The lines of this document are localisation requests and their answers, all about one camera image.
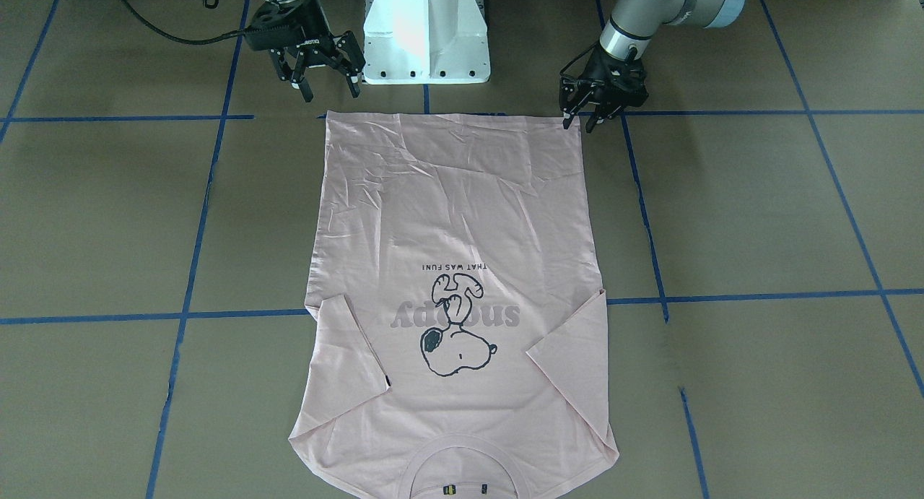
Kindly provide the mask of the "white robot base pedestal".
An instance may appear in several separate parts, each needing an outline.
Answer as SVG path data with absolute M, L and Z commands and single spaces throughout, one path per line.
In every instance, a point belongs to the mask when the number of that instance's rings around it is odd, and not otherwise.
M 483 0 L 365 0 L 367 84 L 481 84 L 492 74 Z

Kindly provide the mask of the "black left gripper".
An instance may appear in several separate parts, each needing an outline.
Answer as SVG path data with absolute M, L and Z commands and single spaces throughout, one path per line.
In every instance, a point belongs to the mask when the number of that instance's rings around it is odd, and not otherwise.
M 587 134 L 597 125 L 614 120 L 625 108 L 642 106 L 649 97 L 645 87 L 647 72 L 637 51 L 629 61 L 611 57 L 598 45 L 591 45 L 559 71 L 559 107 L 563 128 L 568 130 L 585 106 L 593 111 L 585 124 Z

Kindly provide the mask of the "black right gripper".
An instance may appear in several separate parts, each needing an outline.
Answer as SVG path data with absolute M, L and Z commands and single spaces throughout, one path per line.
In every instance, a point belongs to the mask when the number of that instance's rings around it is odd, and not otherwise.
M 305 77 L 307 67 L 313 66 L 339 71 L 352 97 L 360 95 L 365 56 L 359 41 L 351 31 L 332 34 L 320 0 L 263 3 L 245 29 L 245 41 L 254 51 L 268 52 L 276 76 L 300 91 L 305 102 L 314 98 Z M 307 55 L 302 45 L 308 48 Z M 288 53 L 296 59 L 294 66 L 288 64 Z

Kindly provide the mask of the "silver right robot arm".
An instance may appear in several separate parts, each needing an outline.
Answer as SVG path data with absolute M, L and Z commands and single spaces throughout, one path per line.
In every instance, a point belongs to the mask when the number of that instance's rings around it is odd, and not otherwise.
M 359 97 L 365 67 L 359 42 L 351 31 L 334 35 L 320 0 L 264 0 L 245 28 L 245 41 L 254 51 L 266 51 L 276 77 L 306 102 L 314 94 L 305 71 L 319 66 L 343 75 L 352 97 Z

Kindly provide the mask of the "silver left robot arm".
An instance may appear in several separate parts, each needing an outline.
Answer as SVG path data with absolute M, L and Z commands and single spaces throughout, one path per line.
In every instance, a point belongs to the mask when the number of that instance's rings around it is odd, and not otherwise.
M 559 71 L 559 107 L 563 127 L 571 127 L 584 107 L 594 107 L 586 131 L 611 120 L 649 97 L 642 56 L 663 25 L 722 28 L 735 22 L 746 0 L 617 0 L 603 31 L 575 57 L 588 60 L 579 75 Z

